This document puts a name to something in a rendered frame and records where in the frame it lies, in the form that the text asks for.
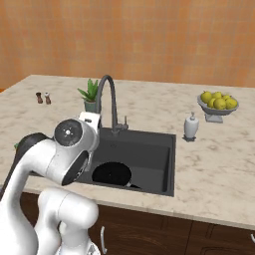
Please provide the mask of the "dark wood cupboard door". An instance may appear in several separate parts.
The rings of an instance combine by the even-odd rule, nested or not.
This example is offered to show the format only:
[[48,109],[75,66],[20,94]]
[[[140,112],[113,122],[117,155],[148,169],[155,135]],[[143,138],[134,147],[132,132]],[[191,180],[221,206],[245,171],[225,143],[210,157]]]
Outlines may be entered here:
[[39,215],[38,194],[23,192],[21,195],[21,208],[27,219],[35,225]]
[[185,255],[190,220],[103,205],[99,209],[89,233],[101,245],[105,227],[106,255]]
[[185,255],[255,255],[254,230],[194,221]]

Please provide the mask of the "grey fruit bowl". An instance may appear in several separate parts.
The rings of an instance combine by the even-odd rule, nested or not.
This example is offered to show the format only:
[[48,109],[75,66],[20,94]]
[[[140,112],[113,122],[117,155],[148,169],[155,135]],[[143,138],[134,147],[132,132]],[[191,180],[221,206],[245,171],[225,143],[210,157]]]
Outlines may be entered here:
[[197,96],[197,102],[205,113],[205,120],[210,123],[222,124],[224,116],[230,115],[231,113],[233,113],[239,108],[239,106],[236,106],[234,109],[231,109],[231,110],[212,109],[212,108],[209,108],[207,104],[201,100],[200,96]]

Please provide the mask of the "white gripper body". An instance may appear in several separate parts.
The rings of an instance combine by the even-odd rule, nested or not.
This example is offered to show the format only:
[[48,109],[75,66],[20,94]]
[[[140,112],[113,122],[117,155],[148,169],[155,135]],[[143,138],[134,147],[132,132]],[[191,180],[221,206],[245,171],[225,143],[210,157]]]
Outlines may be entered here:
[[95,133],[99,132],[100,123],[101,123],[101,115],[91,112],[81,112],[79,116],[79,120],[88,124],[91,128],[95,130]]

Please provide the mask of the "black pan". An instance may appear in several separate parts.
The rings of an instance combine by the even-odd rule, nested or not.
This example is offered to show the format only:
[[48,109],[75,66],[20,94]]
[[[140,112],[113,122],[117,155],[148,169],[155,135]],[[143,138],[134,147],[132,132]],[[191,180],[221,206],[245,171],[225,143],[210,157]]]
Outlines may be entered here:
[[132,184],[131,170],[122,162],[109,161],[100,164],[92,174],[94,182],[137,188]]

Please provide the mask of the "dark grey sink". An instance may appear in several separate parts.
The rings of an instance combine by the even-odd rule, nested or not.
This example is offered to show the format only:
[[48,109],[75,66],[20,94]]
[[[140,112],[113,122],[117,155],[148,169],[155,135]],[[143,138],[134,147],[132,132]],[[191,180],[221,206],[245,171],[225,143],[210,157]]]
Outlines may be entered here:
[[[175,144],[175,134],[128,129],[114,136],[109,127],[103,127],[91,170],[84,172],[78,182],[173,196]],[[92,174],[95,168],[109,161],[128,166],[131,170],[130,182],[137,188],[94,182]]]

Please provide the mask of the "white soap dispenser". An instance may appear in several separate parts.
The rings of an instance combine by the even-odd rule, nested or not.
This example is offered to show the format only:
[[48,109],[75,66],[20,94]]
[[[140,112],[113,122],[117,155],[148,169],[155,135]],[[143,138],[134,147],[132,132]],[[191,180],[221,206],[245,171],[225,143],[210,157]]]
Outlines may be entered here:
[[195,113],[191,113],[191,116],[184,121],[184,138],[186,140],[195,140],[195,135],[198,131],[199,120],[195,116]]

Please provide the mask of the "dark grey arched tap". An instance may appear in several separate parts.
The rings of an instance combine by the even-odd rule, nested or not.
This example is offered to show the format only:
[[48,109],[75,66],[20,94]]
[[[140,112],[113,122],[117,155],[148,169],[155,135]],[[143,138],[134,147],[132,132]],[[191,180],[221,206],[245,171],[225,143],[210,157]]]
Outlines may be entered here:
[[113,78],[110,75],[104,75],[98,85],[98,92],[96,98],[96,113],[99,114],[102,111],[102,93],[105,82],[109,82],[111,88],[111,97],[112,97],[112,133],[113,135],[118,135],[121,130],[128,129],[128,124],[118,123],[118,112],[117,112],[117,101],[116,101],[116,90]]

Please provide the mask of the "green potted plant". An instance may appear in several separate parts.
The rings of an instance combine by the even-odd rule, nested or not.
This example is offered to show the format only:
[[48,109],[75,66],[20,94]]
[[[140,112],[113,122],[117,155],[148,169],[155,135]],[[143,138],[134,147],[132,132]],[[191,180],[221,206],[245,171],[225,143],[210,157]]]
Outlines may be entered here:
[[94,113],[96,111],[98,88],[98,81],[93,82],[91,79],[88,79],[87,89],[85,91],[79,89],[79,93],[83,96],[86,112]]

